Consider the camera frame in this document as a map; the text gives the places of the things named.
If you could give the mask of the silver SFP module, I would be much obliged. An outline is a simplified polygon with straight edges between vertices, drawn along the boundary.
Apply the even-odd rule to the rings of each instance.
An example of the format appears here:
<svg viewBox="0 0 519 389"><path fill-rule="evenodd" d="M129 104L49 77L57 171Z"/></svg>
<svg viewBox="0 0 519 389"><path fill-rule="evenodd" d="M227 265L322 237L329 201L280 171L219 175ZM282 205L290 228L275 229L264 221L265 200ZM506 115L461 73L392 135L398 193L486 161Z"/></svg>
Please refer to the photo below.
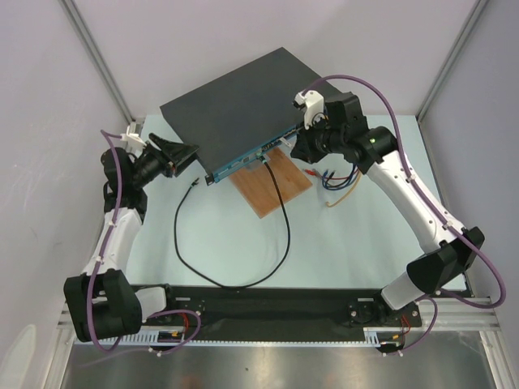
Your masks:
<svg viewBox="0 0 519 389"><path fill-rule="evenodd" d="M279 140L280 140L280 142L283 143L286 147L288 147L288 148L292 148L292 147L293 147L292 143L289 142L286 138L284 138L284 137L280 137Z"/></svg>

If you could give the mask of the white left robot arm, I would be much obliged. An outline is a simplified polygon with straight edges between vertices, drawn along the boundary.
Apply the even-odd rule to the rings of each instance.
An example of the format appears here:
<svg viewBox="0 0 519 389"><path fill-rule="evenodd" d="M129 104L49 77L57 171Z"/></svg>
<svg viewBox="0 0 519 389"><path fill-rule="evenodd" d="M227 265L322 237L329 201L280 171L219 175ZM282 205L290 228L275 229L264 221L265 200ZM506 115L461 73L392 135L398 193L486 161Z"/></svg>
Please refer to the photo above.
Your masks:
<svg viewBox="0 0 519 389"><path fill-rule="evenodd" d="M148 208L145 186L155 178L177 177L195 159L197 146L155 134L104 132L109 148L101 155L104 224L93 256L81 273L66 279L63 292L75 334L96 346L139 332L151 316L161 324L178 317L178 303L161 286L136 290L125 270Z"/></svg>

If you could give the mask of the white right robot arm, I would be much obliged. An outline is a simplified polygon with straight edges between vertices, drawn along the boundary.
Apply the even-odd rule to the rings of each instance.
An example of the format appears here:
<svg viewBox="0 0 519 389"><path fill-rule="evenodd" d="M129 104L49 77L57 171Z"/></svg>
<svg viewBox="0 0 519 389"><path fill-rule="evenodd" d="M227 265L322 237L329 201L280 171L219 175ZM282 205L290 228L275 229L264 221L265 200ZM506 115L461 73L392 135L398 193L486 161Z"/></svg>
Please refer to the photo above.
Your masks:
<svg viewBox="0 0 519 389"><path fill-rule="evenodd" d="M386 127L368 126L353 93L325 100L317 91L299 92L294 105L303 111L303 124L291 156L314 164L328 154L342 155L390 198L418 239L422 256L382 288L382 300L373 305L375 320L393 325L403 307L433 294L473 264L483 233L467 229L427 188L416 189L421 179L398 151L397 138Z"/></svg>

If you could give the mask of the wooden board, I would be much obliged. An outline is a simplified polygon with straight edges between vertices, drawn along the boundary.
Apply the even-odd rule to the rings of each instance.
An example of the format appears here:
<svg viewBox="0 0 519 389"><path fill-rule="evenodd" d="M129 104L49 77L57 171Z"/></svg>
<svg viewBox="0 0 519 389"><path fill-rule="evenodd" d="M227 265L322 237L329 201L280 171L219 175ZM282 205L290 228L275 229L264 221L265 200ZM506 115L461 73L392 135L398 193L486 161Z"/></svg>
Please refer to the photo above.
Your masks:
<svg viewBox="0 0 519 389"><path fill-rule="evenodd" d="M280 148L268 152L266 160L283 203L288 203L312 187L311 181ZM274 181L261 162L255 161L229 178L260 219L281 207Z"/></svg>

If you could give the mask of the dark network switch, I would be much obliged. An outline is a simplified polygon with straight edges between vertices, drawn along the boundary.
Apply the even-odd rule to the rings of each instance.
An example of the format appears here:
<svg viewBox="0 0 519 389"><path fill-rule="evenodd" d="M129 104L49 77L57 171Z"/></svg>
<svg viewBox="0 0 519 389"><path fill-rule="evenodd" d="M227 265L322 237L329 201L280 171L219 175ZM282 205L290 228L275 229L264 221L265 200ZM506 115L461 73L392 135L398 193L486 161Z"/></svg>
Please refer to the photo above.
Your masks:
<svg viewBox="0 0 519 389"><path fill-rule="evenodd" d="M184 142L198 146L209 185L246 165L293 130L296 94L318 74L285 48L267 53L160 107Z"/></svg>

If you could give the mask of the aluminium frame rail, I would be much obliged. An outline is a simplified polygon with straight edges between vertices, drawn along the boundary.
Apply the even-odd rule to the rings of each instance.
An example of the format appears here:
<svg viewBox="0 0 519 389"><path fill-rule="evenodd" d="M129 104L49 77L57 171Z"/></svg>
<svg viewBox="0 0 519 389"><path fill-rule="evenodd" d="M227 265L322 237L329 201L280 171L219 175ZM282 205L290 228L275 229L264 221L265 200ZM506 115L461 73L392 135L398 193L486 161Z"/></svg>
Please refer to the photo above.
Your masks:
<svg viewBox="0 0 519 389"><path fill-rule="evenodd" d="M58 0L58 4L64 11L64 14L78 37L80 44L83 46L85 53L90 59L93 68L96 70L101 82L104 84L105 89L108 92L108 95L114 102L117 111L122 116L126 126L130 126L135 121L135 117L131 113L129 105L114 78L113 72L109 68L94 35L76 4L76 1Z"/></svg>

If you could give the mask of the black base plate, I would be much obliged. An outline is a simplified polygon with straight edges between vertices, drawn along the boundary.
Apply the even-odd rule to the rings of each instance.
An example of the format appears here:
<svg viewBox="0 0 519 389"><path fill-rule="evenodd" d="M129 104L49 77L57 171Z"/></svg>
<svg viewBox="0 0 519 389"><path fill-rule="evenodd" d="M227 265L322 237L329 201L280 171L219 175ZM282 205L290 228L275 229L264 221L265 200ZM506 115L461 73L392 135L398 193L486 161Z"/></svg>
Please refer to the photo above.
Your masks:
<svg viewBox="0 0 519 389"><path fill-rule="evenodd" d="M375 289L164 288L166 314L147 325L187 320L196 340L360 340L366 327L408 331L422 325L416 304L393 312Z"/></svg>

